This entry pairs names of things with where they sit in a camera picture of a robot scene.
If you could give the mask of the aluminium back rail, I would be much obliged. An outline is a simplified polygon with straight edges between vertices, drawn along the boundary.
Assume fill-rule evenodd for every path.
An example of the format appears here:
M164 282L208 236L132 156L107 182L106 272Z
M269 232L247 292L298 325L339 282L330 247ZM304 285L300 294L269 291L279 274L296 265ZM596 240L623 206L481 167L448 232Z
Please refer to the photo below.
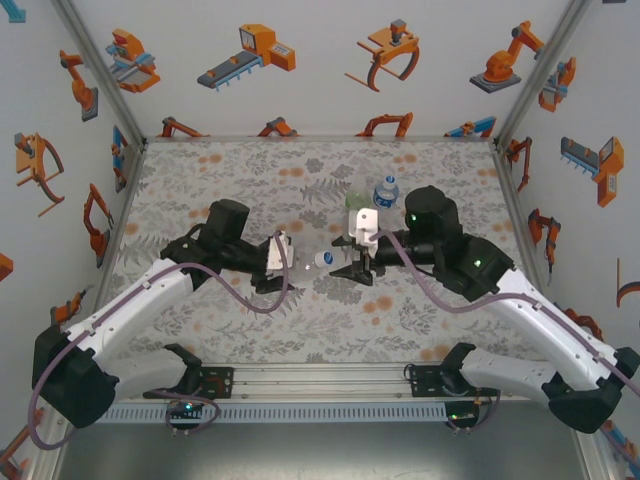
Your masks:
M372 142L404 142L404 143L488 143L494 144L493 137L444 137L442 135L409 135L406 137L394 137L389 135L359 137L355 135L299 135L292 137L281 136L244 136L244 135L228 135L228 136L204 136L204 137L149 137L146 139L147 145L155 144L177 144L177 143L224 143L224 142L262 142L262 143L302 143L302 142L356 142L356 143L372 143Z

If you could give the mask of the aluminium front mounting rails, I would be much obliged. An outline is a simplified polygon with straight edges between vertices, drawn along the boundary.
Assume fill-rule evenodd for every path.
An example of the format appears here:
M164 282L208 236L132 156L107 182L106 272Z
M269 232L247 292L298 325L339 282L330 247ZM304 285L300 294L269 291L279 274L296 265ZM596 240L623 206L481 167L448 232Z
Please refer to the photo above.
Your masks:
M230 399L276 402L339 402L408 400L410 392L402 363L380 364L245 364L235 369ZM551 380L555 370L546 362L498 357L482 361L471 380L463 382L454 373L441 371L445 396L458 401L476 396L493 396L498 391L514 397L546 403L539 389Z

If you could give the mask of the aluminium frame post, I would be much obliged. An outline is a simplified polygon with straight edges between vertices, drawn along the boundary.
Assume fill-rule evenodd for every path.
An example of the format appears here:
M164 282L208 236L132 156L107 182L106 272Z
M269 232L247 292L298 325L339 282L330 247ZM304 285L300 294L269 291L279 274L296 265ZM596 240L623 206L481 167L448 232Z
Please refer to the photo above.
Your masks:
M128 134L128 139L139 151L143 151L146 145L146 137L142 133L131 109L126 104L116 81L112 78L97 44L93 40L73 0L49 1L74 41L80 55L88 62L98 87L111 105L116 118L120 121L124 133Z
M496 137L496 149L499 152L503 152L510 144L516 130L537 99L538 93L542 90L551 73L551 69L558 63L560 54L566 48L584 16L595 4L595 1L569 1Z

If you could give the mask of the aluminium frame leg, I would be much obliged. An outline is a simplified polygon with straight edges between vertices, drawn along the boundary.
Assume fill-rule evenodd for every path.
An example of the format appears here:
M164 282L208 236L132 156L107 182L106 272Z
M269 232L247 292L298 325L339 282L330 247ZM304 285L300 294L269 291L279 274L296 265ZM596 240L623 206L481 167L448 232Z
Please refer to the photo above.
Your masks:
M53 444L63 440L67 433L68 425L66 423L58 424L55 422L47 430L42 431L41 438L45 443ZM64 447L55 450L36 448L31 458L26 480L53 480L63 452Z
M602 434L578 432L575 437L586 480L624 480L616 454Z

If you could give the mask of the green label plastic bottle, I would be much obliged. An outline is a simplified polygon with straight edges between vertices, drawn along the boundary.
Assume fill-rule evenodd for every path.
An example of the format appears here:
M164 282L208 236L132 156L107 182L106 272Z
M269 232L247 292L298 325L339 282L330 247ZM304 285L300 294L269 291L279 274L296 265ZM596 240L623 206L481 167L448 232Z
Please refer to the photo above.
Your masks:
M360 189L364 196L362 199L350 199L348 197L348 193L352 189ZM351 210L360 210L363 208L370 208L372 205L372 193L365 188L351 188L347 191L345 196L345 208L349 211Z

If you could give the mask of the blue label plastic bottle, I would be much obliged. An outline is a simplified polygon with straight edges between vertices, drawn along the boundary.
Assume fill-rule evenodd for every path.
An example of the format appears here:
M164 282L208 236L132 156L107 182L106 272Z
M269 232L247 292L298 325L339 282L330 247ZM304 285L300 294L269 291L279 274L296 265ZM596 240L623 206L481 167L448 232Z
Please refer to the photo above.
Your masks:
M388 188L382 184L383 180L375 186L372 200L375 206L381 209L389 209L396 203L399 197L399 187L396 181L395 186Z

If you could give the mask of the aluminium side rail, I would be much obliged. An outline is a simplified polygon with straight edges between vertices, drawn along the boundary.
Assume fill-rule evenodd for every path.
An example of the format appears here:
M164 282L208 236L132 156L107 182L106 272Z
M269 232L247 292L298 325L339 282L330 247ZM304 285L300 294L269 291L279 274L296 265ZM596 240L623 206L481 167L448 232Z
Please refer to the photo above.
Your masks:
M495 145L491 145L492 159L500 183L504 203L509 214L515 242L518 249L518 261L516 266L524 271L527 279L542 293L548 293L546 280L540 273L536 262L536 247L530 238L527 227L526 212L523 210L516 187L510 173L508 164L505 162L501 151ZM497 314L491 313L492 339L486 340L487 345L502 343L506 338L505 347L490 347L495 353L514 353L516 358L527 360L542 360L542 352L534 346L532 340L528 340L523 333L519 333L512 322L501 319Z
M103 268L101 269L101 272L103 273L103 276L102 276L103 284L106 284L107 281L110 279L114 265L117 261L119 246L120 246L122 237L124 236L125 226L129 218L131 206L132 206L137 185L139 182L139 177L142 171L142 167L144 165L146 150L147 150L147 144L143 143L142 146L135 151L135 155L133 156L133 159L132 159L132 166L130 170L131 176L129 177L127 187L125 189L124 203L122 204L122 208L117 218L115 228L112 230L113 234L111 236L111 240L106 253Z

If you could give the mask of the grey floral tablecloth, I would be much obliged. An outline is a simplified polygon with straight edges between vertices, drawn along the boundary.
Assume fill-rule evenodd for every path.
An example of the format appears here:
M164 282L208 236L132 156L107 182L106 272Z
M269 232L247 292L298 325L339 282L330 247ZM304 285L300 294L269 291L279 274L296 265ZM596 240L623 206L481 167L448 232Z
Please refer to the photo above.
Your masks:
M341 234L347 191L372 193L388 175L402 193L440 188L456 202L465 231L518 259L491 150L488 143L444 142L150 145L109 292L131 285L222 198L250 208L243 233L250 243L284 230L298 246L326 249ZM369 287L323 275L290 292L278 309L277 295L256 294L247 275L225 272L222 280L260 310L209 281L164 311L125 353L177 343L207 363L384 363L440 360L460 341L506 346L506 338L485 343L491 313L440 310L404 269L389 269Z

